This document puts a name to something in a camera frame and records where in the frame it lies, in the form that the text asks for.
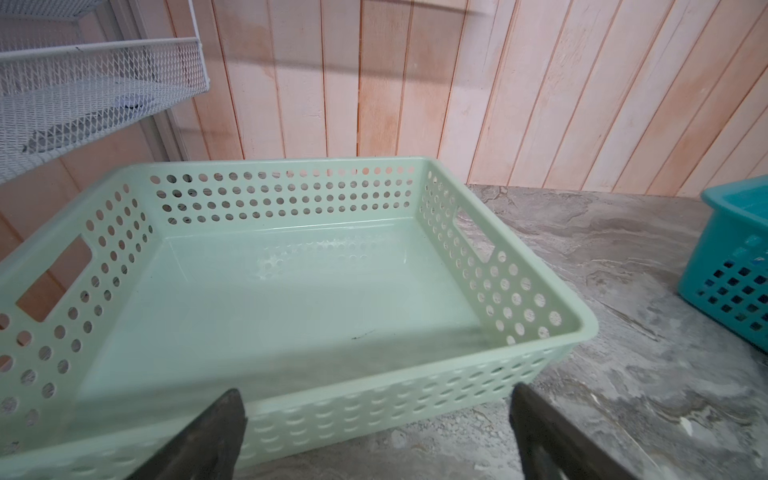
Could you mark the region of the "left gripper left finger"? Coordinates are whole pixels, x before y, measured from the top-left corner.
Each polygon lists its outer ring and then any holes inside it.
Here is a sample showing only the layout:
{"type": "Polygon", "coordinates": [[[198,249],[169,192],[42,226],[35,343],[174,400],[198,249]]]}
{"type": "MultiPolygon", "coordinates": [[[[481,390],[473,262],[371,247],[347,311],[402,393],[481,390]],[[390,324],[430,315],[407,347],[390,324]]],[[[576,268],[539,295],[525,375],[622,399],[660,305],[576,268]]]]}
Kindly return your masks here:
{"type": "Polygon", "coordinates": [[[231,479],[246,426],[241,394],[229,389],[129,477],[231,479]]]}

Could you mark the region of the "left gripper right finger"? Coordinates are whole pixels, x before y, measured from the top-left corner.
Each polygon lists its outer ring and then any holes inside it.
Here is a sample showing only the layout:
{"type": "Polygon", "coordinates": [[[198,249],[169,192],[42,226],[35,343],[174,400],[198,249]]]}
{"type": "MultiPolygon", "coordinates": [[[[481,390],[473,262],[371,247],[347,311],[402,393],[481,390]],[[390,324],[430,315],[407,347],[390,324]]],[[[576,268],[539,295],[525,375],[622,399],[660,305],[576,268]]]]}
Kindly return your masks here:
{"type": "Polygon", "coordinates": [[[526,479],[633,479],[530,386],[513,387],[509,422],[526,479]]]}

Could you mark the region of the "teal plastic basket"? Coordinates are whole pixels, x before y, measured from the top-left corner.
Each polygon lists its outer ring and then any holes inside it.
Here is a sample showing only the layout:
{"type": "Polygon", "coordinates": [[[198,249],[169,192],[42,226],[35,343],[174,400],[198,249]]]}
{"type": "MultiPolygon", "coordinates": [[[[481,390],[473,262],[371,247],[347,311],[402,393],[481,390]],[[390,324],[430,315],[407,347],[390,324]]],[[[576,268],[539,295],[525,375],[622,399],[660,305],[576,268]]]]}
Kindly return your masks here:
{"type": "Polygon", "coordinates": [[[712,215],[678,284],[689,304],[767,349],[767,177],[706,189],[712,215]]]}

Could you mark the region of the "light green plastic basket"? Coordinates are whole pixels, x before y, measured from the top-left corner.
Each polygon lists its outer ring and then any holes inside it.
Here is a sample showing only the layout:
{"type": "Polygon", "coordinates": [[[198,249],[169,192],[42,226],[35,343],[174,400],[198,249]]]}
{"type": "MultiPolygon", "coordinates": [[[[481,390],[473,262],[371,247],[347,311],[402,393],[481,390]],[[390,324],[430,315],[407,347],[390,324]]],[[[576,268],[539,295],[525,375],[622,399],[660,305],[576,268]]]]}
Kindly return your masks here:
{"type": "Polygon", "coordinates": [[[426,158],[144,163],[1,264],[1,475],[123,479],[224,392],[240,466],[495,401],[585,303],[426,158]]]}

